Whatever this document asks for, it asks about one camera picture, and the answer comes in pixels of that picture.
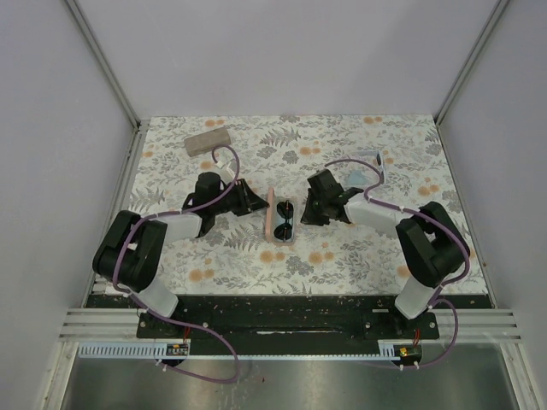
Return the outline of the black sunglasses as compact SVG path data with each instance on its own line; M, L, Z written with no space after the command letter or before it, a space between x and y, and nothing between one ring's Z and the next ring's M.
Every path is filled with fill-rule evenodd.
M274 238L281 242L289 242L293 237L294 206L289 200L284 200L277 204L276 209L279 223L274 228Z

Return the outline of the pink glasses case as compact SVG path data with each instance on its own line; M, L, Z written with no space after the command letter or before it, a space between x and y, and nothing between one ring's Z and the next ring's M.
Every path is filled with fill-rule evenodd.
M295 201L292 198L289 198L289 197L277 196L275 194L275 191L274 191L273 187L270 187L268 189L267 199L268 199L269 208L267 209L267 213L266 213L266 224L265 224L265 238L266 238L266 240L269 243L273 243L273 244L278 245L278 246L293 245L294 242L296 241L296 221L295 221L295 218L297 216L297 213L296 213L296 203L295 203ZM294 240L291 243L281 243L281 242L277 242L274 239L274 227L276 226L276 223L279 221L279 217L277 216L276 206L279 202L284 201L284 200L289 200L294 206L293 227L294 227L295 237L294 237Z

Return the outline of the beige glasses case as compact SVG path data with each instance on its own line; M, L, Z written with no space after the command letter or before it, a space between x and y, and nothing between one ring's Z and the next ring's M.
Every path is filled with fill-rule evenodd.
M203 132L184 140L186 153L190 157L210 152L221 144L231 144L230 134L225 127Z

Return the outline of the white frame sunglasses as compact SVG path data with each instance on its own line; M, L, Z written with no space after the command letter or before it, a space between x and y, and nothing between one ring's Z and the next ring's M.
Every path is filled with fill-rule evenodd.
M355 157L365 168L374 169L379 174L381 184L387 182L385 159L381 150L359 149L355 152Z

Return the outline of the light blue cleaning cloth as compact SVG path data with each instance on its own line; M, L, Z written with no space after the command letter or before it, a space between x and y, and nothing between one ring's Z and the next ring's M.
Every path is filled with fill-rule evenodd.
M294 215L288 218L281 218L274 227L273 237L277 242L291 243L294 240Z

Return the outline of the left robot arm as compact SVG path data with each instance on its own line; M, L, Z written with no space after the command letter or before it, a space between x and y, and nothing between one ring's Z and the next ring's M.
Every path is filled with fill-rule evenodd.
M179 298L157 273L163 247L204 237L220 214L239 217L266 208L268 202L254 193L244 179L226 184L217 173L201 173L180 211L149 217L120 211L94 255L92 270L157 313L156 328L166 337L176 337L185 328L185 316L176 311Z

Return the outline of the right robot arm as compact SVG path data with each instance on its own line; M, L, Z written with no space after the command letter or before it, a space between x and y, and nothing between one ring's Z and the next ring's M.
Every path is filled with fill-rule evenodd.
M401 338L419 329L418 316L433 305L445 278L469 265L470 249L438 202L413 210L366 197L358 188L309 188L301 222L325 226L333 220L368 226L398 239L410 278L396 297L398 311L388 320L391 332Z

